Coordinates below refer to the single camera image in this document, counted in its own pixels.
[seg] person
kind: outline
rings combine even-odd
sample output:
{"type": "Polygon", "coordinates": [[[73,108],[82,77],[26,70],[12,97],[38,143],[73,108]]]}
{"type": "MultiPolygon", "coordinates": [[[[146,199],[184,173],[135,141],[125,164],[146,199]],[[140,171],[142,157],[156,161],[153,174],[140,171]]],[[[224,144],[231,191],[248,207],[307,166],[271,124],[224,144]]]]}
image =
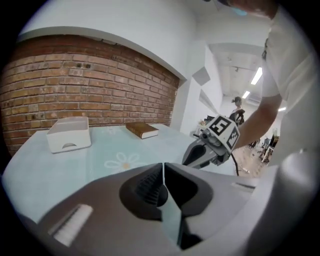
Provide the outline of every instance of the person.
{"type": "Polygon", "coordinates": [[[319,64],[304,33],[272,0],[219,1],[272,20],[262,53],[262,99],[257,110],[238,127],[240,137],[235,148],[257,140],[269,130],[282,100],[287,106],[281,121],[281,136],[269,165],[279,165],[300,149],[320,148],[319,64]]]}
{"type": "Polygon", "coordinates": [[[257,144],[259,145],[259,143],[260,143],[260,139],[257,139],[257,140],[255,140],[254,142],[251,142],[251,143],[249,144],[249,148],[250,148],[250,149],[254,149],[257,144]]]}
{"type": "Polygon", "coordinates": [[[241,109],[242,109],[242,106],[241,106],[241,105],[242,105],[242,100],[241,100],[241,98],[240,98],[239,96],[238,96],[238,97],[235,97],[235,98],[232,100],[232,103],[235,104],[236,109],[233,110],[231,114],[233,114],[233,113],[237,112],[238,110],[241,110],[241,109]]]}
{"type": "Polygon", "coordinates": [[[237,96],[232,100],[232,103],[235,104],[236,109],[232,111],[229,118],[233,120],[237,126],[242,125],[245,121],[244,113],[245,111],[242,109],[242,99],[237,96]]]}

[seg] light blue tablecloth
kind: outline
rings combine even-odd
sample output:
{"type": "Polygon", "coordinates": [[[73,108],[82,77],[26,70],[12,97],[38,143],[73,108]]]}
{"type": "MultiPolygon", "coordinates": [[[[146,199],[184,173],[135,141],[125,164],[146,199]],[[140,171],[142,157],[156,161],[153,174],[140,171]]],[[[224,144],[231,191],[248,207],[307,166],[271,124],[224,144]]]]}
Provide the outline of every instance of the light blue tablecloth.
{"type": "MultiPolygon", "coordinates": [[[[37,223],[54,205],[93,180],[154,163],[180,164],[195,139],[162,124],[153,126],[159,135],[147,139],[125,126],[93,127],[91,147],[57,154],[49,150],[48,131],[37,131],[6,167],[3,187],[15,209],[37,223]]],[[[235,174],[230,160],[204,170],[235,174]]]]}

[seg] tissue box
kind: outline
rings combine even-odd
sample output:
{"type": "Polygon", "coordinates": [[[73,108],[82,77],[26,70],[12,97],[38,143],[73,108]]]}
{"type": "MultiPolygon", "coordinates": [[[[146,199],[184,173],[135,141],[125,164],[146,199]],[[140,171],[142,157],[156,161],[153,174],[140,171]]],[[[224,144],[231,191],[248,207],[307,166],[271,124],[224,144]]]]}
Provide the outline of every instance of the tissue box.
{"type": "Polygon", "coordinates": [[[88,148],[91,146],[88,117],[59,119],[48,131],[46,138],[52,153],[88,148]]]}

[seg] brown book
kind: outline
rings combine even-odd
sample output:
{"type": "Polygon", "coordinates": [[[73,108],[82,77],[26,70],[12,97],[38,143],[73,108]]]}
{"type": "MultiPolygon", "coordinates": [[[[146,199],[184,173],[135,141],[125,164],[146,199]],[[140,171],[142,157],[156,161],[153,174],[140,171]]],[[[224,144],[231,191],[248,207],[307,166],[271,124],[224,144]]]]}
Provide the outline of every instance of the brown book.
{"type": "Polygon", "coordinates": [[[144,122],[128,122],[125,127],[141,139],[157,136],[159,130],[144,122]]]}

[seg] flower pattern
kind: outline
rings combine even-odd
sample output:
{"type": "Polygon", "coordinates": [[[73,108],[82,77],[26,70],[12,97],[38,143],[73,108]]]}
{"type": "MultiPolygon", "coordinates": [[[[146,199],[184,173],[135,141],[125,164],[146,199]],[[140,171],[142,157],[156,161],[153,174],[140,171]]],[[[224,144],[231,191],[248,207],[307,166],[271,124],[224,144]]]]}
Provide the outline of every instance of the flower pattern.
{"type": "Polygon", "coordinates": [[[104,167],[111,169],[111,174],[118,174],[129,169],[145,166],[144,162],[138,162],[140,156],[137,153],[132,153],[127,157],[124,153],[118,152],[116,154],[117,161],[108,160],[104,162],[104,167]]]}

